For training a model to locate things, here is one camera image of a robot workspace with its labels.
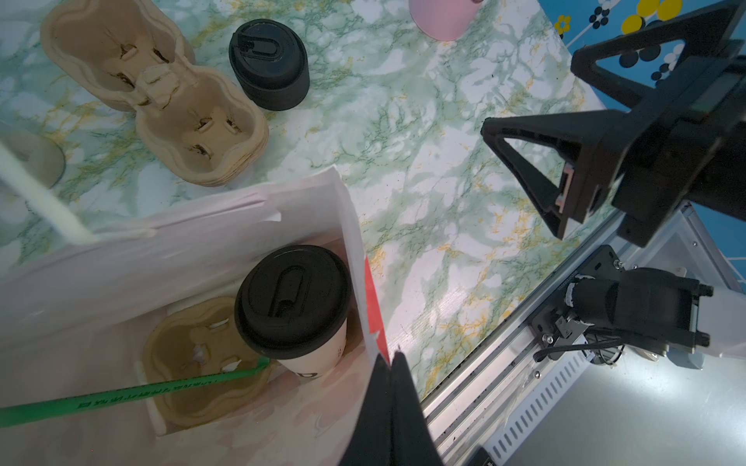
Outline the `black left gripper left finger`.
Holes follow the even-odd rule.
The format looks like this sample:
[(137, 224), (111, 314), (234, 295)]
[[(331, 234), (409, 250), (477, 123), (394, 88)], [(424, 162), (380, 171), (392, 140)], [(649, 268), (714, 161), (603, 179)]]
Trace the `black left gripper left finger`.
[(355, 430), (340, 466), (390, 464), (392, 447), (392, 386), (390, 365), (378, 355), (361, 405)]

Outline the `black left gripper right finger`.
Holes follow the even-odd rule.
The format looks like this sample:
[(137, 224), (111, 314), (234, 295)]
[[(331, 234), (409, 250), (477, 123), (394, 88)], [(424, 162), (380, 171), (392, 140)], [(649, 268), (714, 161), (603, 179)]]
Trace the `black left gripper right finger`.
[(443, 466), (401, 351), (394, 354), (392, 361), (392, 393), (392, 465)]

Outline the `white paper coffee cup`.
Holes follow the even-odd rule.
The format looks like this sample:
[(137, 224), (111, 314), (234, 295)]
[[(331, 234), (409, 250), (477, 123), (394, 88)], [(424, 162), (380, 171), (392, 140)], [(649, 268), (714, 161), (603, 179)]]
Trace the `white paper coffee cup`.
[(300, 357), (278, 362), (300, 378), (314, 379), (331, 371), (341, 360), (346, 347), (346, 331), (340, 329), (324, 345)]

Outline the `black cup lid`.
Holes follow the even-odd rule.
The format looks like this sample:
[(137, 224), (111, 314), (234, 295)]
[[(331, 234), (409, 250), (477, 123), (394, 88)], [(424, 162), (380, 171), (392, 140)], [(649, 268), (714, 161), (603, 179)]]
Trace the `black cup lid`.
[(353, 299), (340, 256), (318, 246), (283, 247), (244, 279), (234, 306), (237, 331), (260, 355), (295, 359), (320, 349), (340, 330)]

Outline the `single pulp cup carrier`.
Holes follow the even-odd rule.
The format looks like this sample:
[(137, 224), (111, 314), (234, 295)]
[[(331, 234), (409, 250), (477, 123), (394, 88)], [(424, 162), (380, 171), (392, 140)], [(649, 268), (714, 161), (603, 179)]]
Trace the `single pulp cup carrier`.
[[(136, 318), (133, 345), (139, 381), (175, 382), (256, 368), (260, 355), (240, 338), (233, 304), (233, 299), (219, 296)], [(242, 415), (262, 423), (285, 407), (305, 404), (308, 396), (334, 384), (345, 364), (359, 354), (363, 338), (356, 305), (347, 317), (340, 359), (319, 376), (297, 375), (272, 360), (260, 374), (244, 379), (159, 394), (146, 403), (155, 434), (164, 437)]]

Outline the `white red paper gift bag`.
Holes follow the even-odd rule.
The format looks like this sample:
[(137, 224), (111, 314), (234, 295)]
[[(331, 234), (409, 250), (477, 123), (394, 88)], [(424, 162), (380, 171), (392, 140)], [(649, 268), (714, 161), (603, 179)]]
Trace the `white red paper gift bag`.
[[(68, 245), (1, 277), (1, 398), (60, 397), (92, 390), (93, 376), (126, 379), (129, 369), (93, 363), (115, 348), (114, 326), (164, 306), (217, 291), (248, 274), (250, 262), (301, 240), (339, 237), (350, 260), (361, 321), (368, 324), (366, 286), (373, 285), (359, 219), (348, 187), (328, 167), (306, 178), (256, 184), (192, 200), (147, 219), (132, 219), (91, 232), (56, 196)], [(208, 434), (155, 446), (146, 433), (145, 405), (46, 419), (1, 430), (1, 465), (157, 465), (168, 461), (213, 465), (219, 446)], [(246, 464), (337, 465), (352, 436), (352, 412), (342, 416), (348, 433), (314, 434), (310, 427), (279, 427), (289, 440), (272, 441)], [(220, 446), (227, 452), (227, 447)]]

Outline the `green drinking straw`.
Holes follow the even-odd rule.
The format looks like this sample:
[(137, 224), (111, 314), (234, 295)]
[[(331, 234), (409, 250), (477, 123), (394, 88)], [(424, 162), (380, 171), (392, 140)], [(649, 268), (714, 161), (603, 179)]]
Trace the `green drinking straw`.
[(215, 375), (197, 378), (145, 384), (92, 394), (60, 398), (36, 403), (29, 403), (1, 409), (1, 427), (12, 427), (27, 423), (36, 423), (53, 417), (77, 415), (83, 412), (99, 410), (129, 402), (136, 402), (172, 392), (193, 388), (203, 388), (212, 384), (221, 384), (262, 375), (270, 365), (270, 359), (260, 357), (254, 367), (245, 370), (234, 369)]

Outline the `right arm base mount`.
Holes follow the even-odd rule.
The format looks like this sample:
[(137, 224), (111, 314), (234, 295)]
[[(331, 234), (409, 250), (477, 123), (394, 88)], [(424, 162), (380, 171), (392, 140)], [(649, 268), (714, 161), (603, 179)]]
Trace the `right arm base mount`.
[(636, 347), (665, 356), (694, 353), (711, 336), (697, 329), (699, 300), (714, 289), (654, 268), (627, 270), (607, 245), (596, 249), (537, 308), (532, 330), (536, 362), (571, 351)]

